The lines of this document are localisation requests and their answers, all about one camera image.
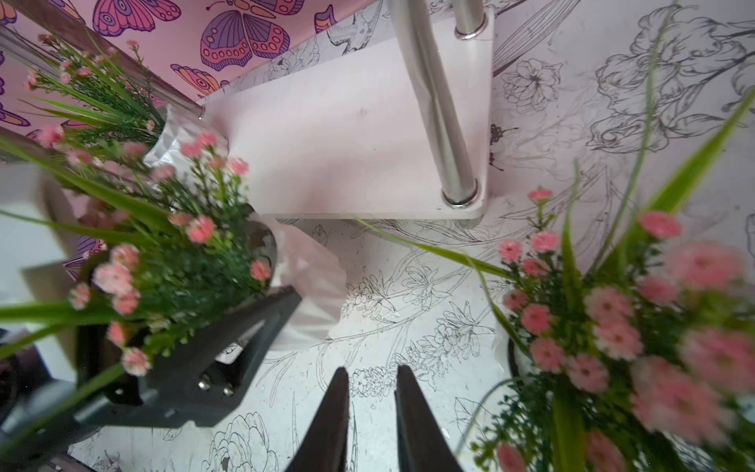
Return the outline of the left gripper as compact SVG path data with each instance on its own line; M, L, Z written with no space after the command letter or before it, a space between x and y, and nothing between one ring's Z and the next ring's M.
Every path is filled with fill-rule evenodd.
M1 406L1 463L41 466L70 444L106 426L211 427L244 399L267 352L301 302L285 287L201 328L145 377L120 372L115 350L80 328L72 382L52 379L35 352L6 371L10 397Z

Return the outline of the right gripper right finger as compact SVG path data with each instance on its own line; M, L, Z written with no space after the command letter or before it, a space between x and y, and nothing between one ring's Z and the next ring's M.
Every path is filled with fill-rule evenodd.
M397 369L394 399L399 470L461 472L462 468L442 436L430 405L407 365Z

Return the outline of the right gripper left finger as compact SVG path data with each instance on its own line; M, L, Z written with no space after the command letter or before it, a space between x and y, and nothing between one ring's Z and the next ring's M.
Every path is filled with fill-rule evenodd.
M349 377L338 368L286 472L346 470L349 428Z

